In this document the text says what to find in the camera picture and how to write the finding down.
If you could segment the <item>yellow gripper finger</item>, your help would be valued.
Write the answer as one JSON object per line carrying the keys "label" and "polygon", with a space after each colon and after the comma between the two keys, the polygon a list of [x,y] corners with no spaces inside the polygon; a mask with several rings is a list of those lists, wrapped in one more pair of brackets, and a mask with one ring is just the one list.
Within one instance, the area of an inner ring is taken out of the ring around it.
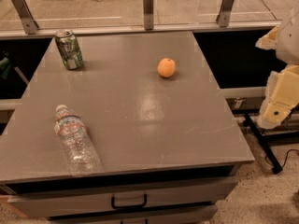
{"label": "yellow gripper finger", "polygon": [[256,48],[259,49],[275,49],[277,46],[277,34],[278,34],[279,26],[274,27],[271,29],[266,35],[263,35],[255,44]]}
{"label": "yellow gripper finger", "polygon": [[298,105],[299,66],[288,64],[281,72],[270,73],[257,123],[263,129],[274,129]]}

